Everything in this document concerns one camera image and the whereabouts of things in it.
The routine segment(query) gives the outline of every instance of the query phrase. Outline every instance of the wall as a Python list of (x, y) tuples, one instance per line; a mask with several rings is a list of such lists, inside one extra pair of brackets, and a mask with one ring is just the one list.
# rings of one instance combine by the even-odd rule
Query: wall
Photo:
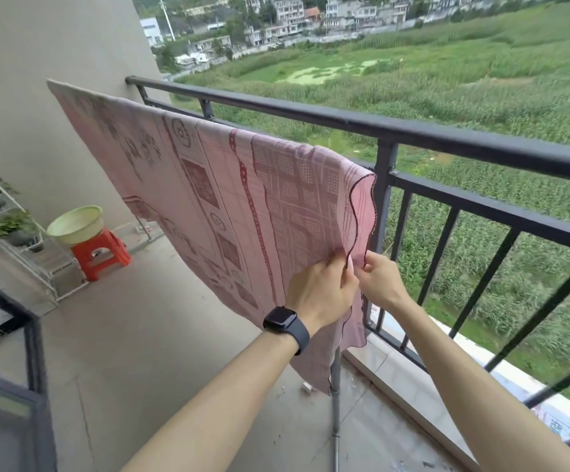
[(90, 204), (132, 219), (45, 84), (137, 101), (131, 74), (160, 78), (132, 0), (0, 0), (0, 176), (41, 224)]

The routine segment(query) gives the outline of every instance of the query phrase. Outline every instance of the crop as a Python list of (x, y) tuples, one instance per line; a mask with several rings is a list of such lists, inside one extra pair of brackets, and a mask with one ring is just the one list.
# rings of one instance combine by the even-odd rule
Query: crop
[[(321, 47), (285, 49), (186, 82), (570, 144), (570, 3), (371, 36), (331, 49), (338, 53)], [(361, 75), (320, 85), (274, 83), (296, 70), (364, 60), (383, 62)], [(246, 78), (249, 73), (252, 80)], [(256, 80), (261, 78), (269, 82)], [(327, 128), (249, 110), (214, 106), (214, 111), (298, 142), (335, 137)], [(339, 140), (340, 153), (347, 156), (358, 155), (355, 150), (374, 152), (376, 145), (376, 139), (358, 134), (340, 133)], [(570, 222), (570, 181), (410, 147), (400, 149), (398, 168)], [(393, 241), (402, 194), (393, 191), (386, 248)], [(447, 212), (447, 206), (431, 199), (413, 199), (399, 262), (410, 291), (417, 293), (422, 284)], [(469, 299), (506, 233), (503, 225), (460, 214), (431, 290), (447, 323)], [(488, 334), (487, 346), (501, 347), (569, 275), (570, 248), (522, 234), (471, 315)], [(473, 339), (486, 345), (482, 338)], [(528, 355), (513, 355), (511, 361), (537, 379), (551, 382), (570, 369), (570, 297), (521, 349)]]

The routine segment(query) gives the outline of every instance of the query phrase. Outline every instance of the plastic basin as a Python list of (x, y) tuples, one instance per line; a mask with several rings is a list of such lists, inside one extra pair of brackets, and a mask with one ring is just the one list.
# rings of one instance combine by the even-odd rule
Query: plastic basin
[(101, 207), (89, 205), (60, 215), (47, 227), (47, 233), (67, 245), (90, 240), (104, 229)]

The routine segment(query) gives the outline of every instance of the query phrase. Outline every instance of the patterned fabric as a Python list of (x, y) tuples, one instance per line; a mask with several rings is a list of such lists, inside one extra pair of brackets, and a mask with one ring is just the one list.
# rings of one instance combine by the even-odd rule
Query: patterned fabric
[[(132, 213), (158, 222), (195, 275), (255, 325), (284, 303), (295, 272), (335, 249), (363, 265), (376, 217), (366, 169), (323, 147), (48, 85)], [(361, 307), (358, 294), (291, 362), (325, 393), (337, 345), (366, 343)]]

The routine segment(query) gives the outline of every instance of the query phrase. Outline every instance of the green field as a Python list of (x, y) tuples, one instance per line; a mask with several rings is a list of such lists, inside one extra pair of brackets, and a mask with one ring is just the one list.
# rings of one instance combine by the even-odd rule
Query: green field
[[(570, 144), (570, 3), (251, 56), (185, 82)], [(184, 98), (179, 105), (195, 109)], [(220, 118), (374, 160), (376, 140), (214, 106)], [(402, 147), (398, 169), (570, 221), (570, 182)], [(402, 192), (393, 193), (385, 246)], [(415, 197), (400, 269), (417, 294), (447, 208)], [(462, 213), (425, 307), (451, 325), (507, 229)], [(522, 234), (461, 333), (500, 348), (570, 275), (570, 249)], [(510, 357), (550, 383), (570, 371), (570, 297)], [(565, 392), (570, 397), (570, 388)]]

